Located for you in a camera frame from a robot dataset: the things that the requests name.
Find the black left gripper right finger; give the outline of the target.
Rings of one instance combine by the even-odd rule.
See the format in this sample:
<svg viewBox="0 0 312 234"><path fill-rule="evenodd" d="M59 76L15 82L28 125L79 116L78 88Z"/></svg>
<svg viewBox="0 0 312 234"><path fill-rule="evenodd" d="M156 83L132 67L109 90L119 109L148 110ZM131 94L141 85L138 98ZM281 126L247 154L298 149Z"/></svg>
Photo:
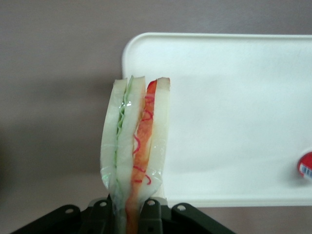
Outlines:
<svg viewBox="0 0 312 234"><path fill-rule="evenodd" d="M142 207L140 234L233 234L234 231L188 203L169 207L163 198L149 198Z"/></svg>

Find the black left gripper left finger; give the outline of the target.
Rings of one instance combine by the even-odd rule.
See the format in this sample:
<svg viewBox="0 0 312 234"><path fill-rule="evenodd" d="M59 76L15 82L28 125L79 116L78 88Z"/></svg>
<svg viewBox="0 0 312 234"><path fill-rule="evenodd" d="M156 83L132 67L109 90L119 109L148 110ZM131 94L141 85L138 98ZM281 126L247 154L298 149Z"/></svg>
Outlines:
<svg viewBox="0 0 312 234"><path fill-rule="evenodd" d="M109 198L91 201L81 211L78 206L61 206L31 223L13 231L14 234L111 234L113 204Z"/></svg>

